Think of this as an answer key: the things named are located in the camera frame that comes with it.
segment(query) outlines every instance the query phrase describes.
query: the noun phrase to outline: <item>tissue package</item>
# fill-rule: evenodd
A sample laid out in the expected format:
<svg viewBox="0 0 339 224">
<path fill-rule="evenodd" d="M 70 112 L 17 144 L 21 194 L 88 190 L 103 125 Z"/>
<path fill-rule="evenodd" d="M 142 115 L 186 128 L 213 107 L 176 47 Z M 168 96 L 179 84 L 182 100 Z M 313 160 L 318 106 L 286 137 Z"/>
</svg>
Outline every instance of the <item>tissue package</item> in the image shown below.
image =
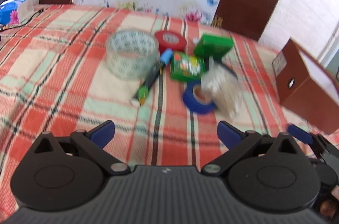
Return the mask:
<svg viewBox="0 0 339 224">
<path fill-rule="evenodd" d="M 0 5 L 2 25 L 21 23 L 32 14 L 33 0 L 7 0 Z"/>
</svg>

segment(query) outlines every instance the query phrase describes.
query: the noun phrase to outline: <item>plaid tablecloth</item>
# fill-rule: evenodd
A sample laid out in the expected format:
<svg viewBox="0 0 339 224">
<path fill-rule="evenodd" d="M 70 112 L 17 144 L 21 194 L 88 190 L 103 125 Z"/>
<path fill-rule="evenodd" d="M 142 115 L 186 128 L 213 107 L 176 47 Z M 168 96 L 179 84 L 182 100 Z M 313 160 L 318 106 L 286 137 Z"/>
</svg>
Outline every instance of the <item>plaid tablecloth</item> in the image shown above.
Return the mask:
<svg viewBox="0 0 339 224">
<path fill-rule="evenodd" d="M 179 19 L 144 13 L 82 6 L 51 6 L 27 26 L 1 34 L 0 42 L 0 221 L 16 209 L 10 178 L 27 149 L 42 131 L 67 136 L 92 129 L 105 120 L 116 125 L 105 150 L 130 165 L 196 165 L 226 151 L 216 127 L 223 115 L 190 112 L 181 100 L 184 84 L 168 70 L 153 87 L 145 105 L 129 99 L 139 82 L 122 81 L 107 69 L 105 42 L 117 30 L 139 28 L 179 32 L 194 49 L 193 38 L 204 32 L 229 32 Z M 276 136 L 292 122 L 315 128 L 278 103 L 272 60 L 277 54 L 232 34 L 234 49 L 226 62 L 243 86 L 241 112 L 229 120 L 239 129 Z M 328 139 L 338 143 L 338 135 Z"/>
</svg>

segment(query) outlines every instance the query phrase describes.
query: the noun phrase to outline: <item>green box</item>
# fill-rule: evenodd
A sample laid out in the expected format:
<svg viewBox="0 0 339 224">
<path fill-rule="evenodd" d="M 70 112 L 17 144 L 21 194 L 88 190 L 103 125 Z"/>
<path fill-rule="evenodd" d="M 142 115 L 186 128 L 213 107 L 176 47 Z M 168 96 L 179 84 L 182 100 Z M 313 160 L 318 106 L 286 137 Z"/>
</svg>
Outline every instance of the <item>green box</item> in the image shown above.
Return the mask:
<svg viewBox="0 0 339 224">
<path fill-rule="evenodd" d="M 232 37 L 218 37 L 203 34 L 199 43 L 194 49 L 194 55 L 201 58 L 209 58 L 220 61 L 221 58 L 232 49 L 234 41 Z"/>
<path fill-rule="evenodd" d="M 206 72 L 206 67 L 204 59 L 175 51 L 170 71 L 171 79 L 180 82 L 189 82 L 200 79 L 201 75 Z"/>
</svg>

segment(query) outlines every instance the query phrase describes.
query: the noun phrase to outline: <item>transparent tape roll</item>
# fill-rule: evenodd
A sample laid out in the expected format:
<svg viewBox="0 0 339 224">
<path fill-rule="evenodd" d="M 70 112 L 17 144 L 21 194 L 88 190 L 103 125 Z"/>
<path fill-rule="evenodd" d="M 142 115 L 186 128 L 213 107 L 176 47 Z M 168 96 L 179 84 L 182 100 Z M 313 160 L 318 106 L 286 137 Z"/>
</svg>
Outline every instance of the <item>transparent tape roll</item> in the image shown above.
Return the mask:
<svg viewBox="0 0 339 224">
<path fill-rule="evenodd" d="M 158 41 L 141 30 L 121 30 L 106 42 L 107 67 L 121 79 L 142 79 L 158 56 Z"/>
</svg>

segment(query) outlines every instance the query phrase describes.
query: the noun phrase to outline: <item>black cable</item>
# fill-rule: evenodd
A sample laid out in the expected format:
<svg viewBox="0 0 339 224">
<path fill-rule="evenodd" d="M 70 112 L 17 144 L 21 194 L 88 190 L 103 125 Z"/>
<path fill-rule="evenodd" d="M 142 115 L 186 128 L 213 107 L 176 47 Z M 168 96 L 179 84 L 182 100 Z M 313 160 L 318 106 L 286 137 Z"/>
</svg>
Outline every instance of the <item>black cable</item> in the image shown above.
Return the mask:
<svg viewBox="0 0 339 224">
<path fill-rule="evenodd" d="M 43 9 L 40 9 L 39 11 L 36 11 L 30 18 L 29 20 L 27 20 L 24 24 L 19 24 L 17 26 L 13 26 L 13 27 L 8 27 L 8 25 L 1 25 L 0 26 L 0 32 L 9 30 L 9 29 L 13 29 L 13 28 L 19 28 L 19 27 L 23 27 L 25 26 L 28 22 L 30 22 L 32 20 L 32 18 L 37 14 L 37 13 L 42 13 Z"/>
</svg>

